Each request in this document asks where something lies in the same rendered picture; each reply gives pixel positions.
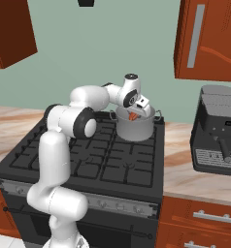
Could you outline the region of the black coffee machine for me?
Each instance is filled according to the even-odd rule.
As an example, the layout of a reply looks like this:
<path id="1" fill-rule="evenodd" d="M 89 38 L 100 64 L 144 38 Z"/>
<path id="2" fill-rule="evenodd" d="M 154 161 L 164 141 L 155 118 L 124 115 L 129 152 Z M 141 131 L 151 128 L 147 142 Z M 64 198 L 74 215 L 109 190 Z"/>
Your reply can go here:
<path id="1" fill-rule="evenodd" d="M 190 150 L 196 171 L 231 175 L 231 87 L 201 87 Z"/>

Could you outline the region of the black extractor hood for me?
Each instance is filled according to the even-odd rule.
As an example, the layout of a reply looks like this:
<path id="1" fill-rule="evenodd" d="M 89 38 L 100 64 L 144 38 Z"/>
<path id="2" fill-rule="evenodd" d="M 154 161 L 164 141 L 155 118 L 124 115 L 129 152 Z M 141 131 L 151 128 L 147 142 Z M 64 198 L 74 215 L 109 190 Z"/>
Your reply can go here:
<path id="1" fill-rule="evenodd" d="M 94 7 L 95 0 L 78 0 L 80 7 Z"/>

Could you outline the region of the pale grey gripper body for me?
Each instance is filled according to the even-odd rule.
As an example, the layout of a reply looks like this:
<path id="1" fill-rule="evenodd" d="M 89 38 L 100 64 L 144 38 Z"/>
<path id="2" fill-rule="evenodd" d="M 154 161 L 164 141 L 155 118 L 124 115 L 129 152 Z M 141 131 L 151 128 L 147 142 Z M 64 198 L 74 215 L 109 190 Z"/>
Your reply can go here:
<path id="1" fill-rule="evenodd" d="M 138 117 L 139 116 L 148 117 L 148 116 L 150 116 L 150 105 L 147 105 L 144 108 L 139 108 L 137 106 L 130 107 L 129 108 L 129 113 L 130 112 L 137 113 L 138 114 Z"/>

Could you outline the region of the red-brown drawer front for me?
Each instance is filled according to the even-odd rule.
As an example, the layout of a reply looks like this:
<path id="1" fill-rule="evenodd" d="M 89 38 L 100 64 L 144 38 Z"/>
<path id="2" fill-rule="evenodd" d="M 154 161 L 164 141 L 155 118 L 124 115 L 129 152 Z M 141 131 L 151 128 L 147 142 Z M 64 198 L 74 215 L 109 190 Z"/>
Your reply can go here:
<path id="1" fill-rule="evenodd" d="M 156 238 L 156 248 L 183 248 L 188 241 L 216 248 L 231 248 L 231 235 L 218 232 L 207 232 L 184 226 L 161 223 Z"/>
<path id="2" fill-rule="evenodd" d="M 231 206 L 164 197 L 158 231 L 165 225 L 231 235 Z"/>

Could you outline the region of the black stove with oven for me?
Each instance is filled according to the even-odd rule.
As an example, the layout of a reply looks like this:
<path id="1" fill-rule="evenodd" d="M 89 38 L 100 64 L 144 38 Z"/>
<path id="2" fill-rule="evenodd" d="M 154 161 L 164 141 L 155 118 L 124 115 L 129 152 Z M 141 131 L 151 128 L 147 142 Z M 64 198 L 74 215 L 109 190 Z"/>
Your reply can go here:
<path id="1" fill-rule="evenodd" d="M 78 229 L 90 248 L 154 248 L 163 196 L 164 127 L 154 120 L 153 134 L 145 141 L 130 142 L 116 133 L 108 112 L 96 114 L 97 129 L 91 139 L 71 139 L 71 176 L 66 188 L 86 195 L 89 208 L 79 222 L 150 233 L 152 239 L 90 227 Z M 47 130 L 44 120 L 20 141 L 0 162 L 0 191 L 26 248 L 42 248 L 50 238 L 49 216 L 26 202 L 26 194 L 39 180 L 38 147 Z M 24 189 L 19 195 L 17 187 Z M 99 201 L 107 206 L 100 207 Z M 118 203 L 124 210 L 117 210 Z M 143 209 L 142 214 L 134 206 Z"/>

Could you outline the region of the red-brown wall cupboard door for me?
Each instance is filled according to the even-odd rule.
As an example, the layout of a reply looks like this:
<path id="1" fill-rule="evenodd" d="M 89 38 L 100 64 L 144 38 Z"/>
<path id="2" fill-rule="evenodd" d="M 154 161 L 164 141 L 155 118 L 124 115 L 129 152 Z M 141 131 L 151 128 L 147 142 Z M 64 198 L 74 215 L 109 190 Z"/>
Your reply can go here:
<path id="1" fill-rule="evenodd" d="M 194 18 L 205 5 L 195 66 L 187 68 Z M 174 50 L 175 78 L 231 81 L 231 0 L 181 0 Z"/>

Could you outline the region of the red-brown wall cupboard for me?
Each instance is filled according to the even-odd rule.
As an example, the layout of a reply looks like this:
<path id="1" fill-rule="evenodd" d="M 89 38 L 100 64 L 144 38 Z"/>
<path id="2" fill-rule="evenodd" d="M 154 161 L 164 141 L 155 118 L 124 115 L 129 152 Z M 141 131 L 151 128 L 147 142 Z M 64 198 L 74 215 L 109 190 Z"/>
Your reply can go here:
<path id="1" fill-rule="evenodd" d="M 0 0 L 0 69 L 36 52 L 27 0 Z"/>

